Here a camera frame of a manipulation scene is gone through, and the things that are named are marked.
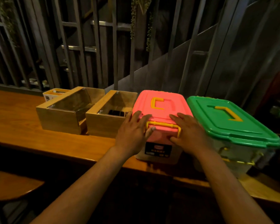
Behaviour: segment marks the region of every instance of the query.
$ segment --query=right hand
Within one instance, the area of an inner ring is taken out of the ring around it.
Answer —
[[[212,150],[212,146],[204,128],[194,117],[182,113],[177,113],[177,116],[169,116],[182,129],[179,138],[170,138],[172,143],[182,147],[186,153],[194,156],[197,156],[199,152]]]

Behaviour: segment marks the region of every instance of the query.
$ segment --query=plastic storage box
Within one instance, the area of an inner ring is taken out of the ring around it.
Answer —
[[[145,161],[176,164],[182,149],[173,145],[169,138],[179,137],[181,129],[169,114],[180,112],[192,116],[184,97],[177,93],[144,90],[135,102],[133,114],[138,110],[142,111],[140,118],[147,114],[153,115],[146,123],[146,128],[155,126],[156,130],[135,157]]]
[[[191,96],[187,103],[236,177],[266,152],[280,148],[274,132],[231,101]]]

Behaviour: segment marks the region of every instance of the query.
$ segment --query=black label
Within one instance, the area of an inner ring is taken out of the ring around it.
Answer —
[[[172,150],[172,145],[163,145],[152,142],[146,142],[145,154],[151,156],[159,156],[169,158]]]

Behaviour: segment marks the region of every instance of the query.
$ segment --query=wooden counter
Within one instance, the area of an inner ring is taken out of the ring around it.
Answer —
[[[41,128],[35,107],[44,102],[40,96],[0,90],[0,145],[65,159],[98,161],[114,145],[115,139],[46,131]],[[177,165],[146,163],[131,157],[125,168],[173,177],[183,186],[210,187],[191,159],[181,156]],[[240,182],[255,198],[280,203],[280,193],[246,175]]]

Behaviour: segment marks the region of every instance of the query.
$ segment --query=wooden box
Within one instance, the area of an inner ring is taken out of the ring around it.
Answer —
[[[81,134],[86,128],[85,113],[102,97],[103,89],[78,86],[36,107],[44,130]]]
[[[91,109],[86,112],[89,135],[115,138],[125,117],[109,115],[110,110],[122,111],[125,114],[133,110],[138,94],[110,90]]]

